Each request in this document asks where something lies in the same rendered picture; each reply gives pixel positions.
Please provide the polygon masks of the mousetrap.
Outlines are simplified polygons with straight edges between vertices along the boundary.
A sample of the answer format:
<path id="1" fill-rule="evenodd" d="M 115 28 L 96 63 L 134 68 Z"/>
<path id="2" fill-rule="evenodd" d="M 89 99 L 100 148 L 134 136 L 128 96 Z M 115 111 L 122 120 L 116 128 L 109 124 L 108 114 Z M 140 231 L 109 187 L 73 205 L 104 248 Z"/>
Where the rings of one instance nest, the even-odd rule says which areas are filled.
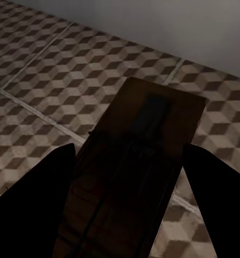
<path id="1" fill-rule="evenodd" d="M 51 258 L 148 258 L 207 100 L 128 76 L 76 155 Z"/>

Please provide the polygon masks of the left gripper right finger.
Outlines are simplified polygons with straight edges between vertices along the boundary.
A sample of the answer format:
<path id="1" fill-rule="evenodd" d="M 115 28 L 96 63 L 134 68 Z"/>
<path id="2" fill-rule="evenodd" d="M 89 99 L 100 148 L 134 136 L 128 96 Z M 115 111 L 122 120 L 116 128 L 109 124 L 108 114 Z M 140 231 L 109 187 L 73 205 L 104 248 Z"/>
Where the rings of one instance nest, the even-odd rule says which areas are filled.
<path id="1" fill-rule="evenodd" d="M 181 163 L 218 258 L 240 258 L 240 173 L 185 143 Z"/>

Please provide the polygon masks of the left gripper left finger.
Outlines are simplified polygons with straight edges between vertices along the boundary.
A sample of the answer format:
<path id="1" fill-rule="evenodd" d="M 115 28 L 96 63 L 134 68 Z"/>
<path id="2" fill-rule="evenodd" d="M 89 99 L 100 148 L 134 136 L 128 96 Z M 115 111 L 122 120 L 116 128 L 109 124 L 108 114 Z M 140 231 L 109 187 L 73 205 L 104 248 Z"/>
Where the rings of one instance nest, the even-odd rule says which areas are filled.
<path id="1" fill-rule="evenodd" d="M 52 257 L 75 165 L 58 147 L 0 196 L 0 258 Z"/>

